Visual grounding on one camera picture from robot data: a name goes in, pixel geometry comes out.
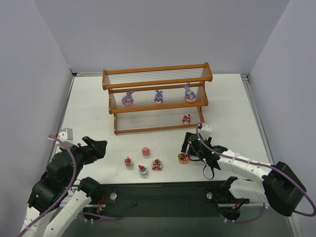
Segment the pink bear with cream hat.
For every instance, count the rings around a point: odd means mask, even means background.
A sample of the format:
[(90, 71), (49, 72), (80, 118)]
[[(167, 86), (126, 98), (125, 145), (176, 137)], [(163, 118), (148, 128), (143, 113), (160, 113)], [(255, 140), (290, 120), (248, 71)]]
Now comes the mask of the pink bear with cream hat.
[(190, 124), (191, 123), (191, 115), (190, 114), (184, 115), (182, 118), (182, 123), (184, 125)]

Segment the strawberry bear tart toy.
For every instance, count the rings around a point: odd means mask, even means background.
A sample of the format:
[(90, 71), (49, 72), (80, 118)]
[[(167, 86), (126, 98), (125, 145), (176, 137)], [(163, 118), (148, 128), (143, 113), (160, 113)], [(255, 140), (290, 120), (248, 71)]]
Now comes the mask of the strawberry bear tart toy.
[(179, 153), (177, 158), (181, 164), (187, 164), (191, 161), (188, 153)]

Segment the purple bunny sitting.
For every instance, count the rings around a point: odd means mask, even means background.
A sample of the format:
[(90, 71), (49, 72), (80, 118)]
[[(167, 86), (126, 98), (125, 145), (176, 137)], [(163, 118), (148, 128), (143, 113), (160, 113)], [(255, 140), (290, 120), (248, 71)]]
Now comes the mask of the purple bunny sitting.
[(184, 84), (185, 88), (185, 100), (189, 103), (194, 103), (197, 100), (196, 94), (191, 90), (190, 83)]

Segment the purple bunny holding cake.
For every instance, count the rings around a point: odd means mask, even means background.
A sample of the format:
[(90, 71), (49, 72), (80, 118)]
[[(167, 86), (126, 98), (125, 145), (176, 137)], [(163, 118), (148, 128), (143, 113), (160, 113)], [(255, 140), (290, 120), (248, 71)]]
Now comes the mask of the purple bunny holding cake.
[(163, 91), (162, 90), (156, 90), (154, 101), (158, 105), (163, 103)]

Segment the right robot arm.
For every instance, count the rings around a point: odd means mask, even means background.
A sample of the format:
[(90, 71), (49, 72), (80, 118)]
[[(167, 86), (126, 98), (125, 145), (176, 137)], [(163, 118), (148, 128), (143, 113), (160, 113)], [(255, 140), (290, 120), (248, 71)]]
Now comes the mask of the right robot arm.
[(181, 153), (201, 161), (211, 172), (217, 170), (237, 174), (228, 185), (229, 193), (236, 199), (249, 199), (268, 203), (277, 213), (290, 216), (306, 195), (306, 188), (292, 169), (284, 162), (260, 163), (239, 156), (226, 147), (211, 145), (201, 133), (187, 132)]

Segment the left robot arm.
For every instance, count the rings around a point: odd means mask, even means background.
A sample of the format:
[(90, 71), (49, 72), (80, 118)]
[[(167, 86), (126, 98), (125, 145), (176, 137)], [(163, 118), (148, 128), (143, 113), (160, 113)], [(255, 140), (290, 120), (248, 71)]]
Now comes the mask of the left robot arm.
[(53, 156), (45, 173), (32, 188), (20, 237), (61, 236), (80, 210), (92, 201), (100, 186), (92, 178), (82, 179), (81, 187), (62, 209), (62, 213), (53, 218), (84, 165), (102, 159), (106, 154), (108, 142), (95, 141), (84, 136), (82, 140), (86, 145), (82, 146), (74, 143), (73, 137), (65, 132), (50, 134), (48, 138), (55, 141), (61, 151)]

